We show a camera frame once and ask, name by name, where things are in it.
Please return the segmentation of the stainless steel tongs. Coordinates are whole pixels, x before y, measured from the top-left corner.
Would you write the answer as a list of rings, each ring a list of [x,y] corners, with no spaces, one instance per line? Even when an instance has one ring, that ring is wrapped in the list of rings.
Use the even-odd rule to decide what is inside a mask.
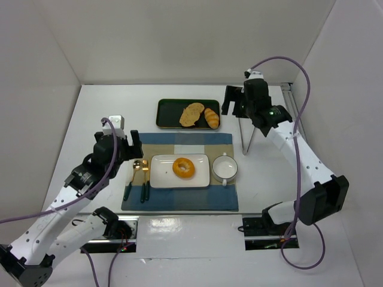
[[[252,144],[252,141],[253,141],[253,137],[254,137],[254,134],[255,134],[255,130],[256,128],[254,127],[252,129],[252,132],[251,132],[251,135],[250,135],[250,138],[249,138],[249,141],[248,143],[245,143],[245,139],[244,139],[244,129],[242,127],[242,123],[241,123],[241,119],[238,118],[238,126],[239,126],[239,135],[240,135],[240,140],[241,140],[241,150],[242,150],[242,155],[246,156],[250,150],[250,146]]]

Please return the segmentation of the orange bagel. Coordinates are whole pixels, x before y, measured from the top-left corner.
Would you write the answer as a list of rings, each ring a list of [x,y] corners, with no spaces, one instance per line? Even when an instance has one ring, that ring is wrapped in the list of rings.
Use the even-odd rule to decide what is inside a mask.
[[[195,174],[195,166],[188,158],[177,158],[172,165],[172,170],[176,176],[182,179],[189,179]]]

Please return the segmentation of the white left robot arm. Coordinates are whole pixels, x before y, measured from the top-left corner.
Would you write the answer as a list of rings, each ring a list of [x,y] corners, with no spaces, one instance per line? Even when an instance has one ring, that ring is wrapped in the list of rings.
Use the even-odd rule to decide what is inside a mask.
[[[78,212],[115,178],[122,163],[142,157],[139,133],[95,133],[93,152],[65,179],[47,215],[38,219],[18,239],[1,245],[1,267],[20,286],[42,286],[55,267],[87,242],[101,237],[126,243],[131,227],[106,207],[99,207],[76,226],[67,229]]]

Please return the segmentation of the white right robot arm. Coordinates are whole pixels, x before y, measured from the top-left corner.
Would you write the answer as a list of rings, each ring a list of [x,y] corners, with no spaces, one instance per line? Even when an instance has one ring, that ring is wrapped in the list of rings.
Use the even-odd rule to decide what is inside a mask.
[[[294,121],[282,105],[273,105],[267,82],[262,78],[246,80],[243,87],[227,86],[221,113],[249,118],[253,126],[269,139],[297,172],[300,193],[294,201],[265,208],[262,220],[267,227],[291,223],[298,219],[312,225],[342,210],[349,182],[336,176],[315,155],[302,135],[294,129]]]

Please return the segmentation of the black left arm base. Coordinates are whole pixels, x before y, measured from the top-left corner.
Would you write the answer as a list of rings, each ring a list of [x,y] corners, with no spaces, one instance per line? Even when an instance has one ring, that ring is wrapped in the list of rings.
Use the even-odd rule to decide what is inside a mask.
[[[138,217],[121,216],[112,235],[90,240],[83,249],[90,254],[114,254],[120,248],[123,253],[135,253],[137,232]]]

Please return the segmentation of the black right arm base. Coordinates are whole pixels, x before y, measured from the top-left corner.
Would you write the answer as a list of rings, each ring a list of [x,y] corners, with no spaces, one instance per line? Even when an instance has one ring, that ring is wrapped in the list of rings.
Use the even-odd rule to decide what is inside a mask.
[[[270,228],[264,225],[261,217],[244,217],[237,230],[244,235],[245,250],[277,250],[286,242],[284,233],[290,224],[284,223]],[[285,244],[287,249],[299,248],[296,231]]]

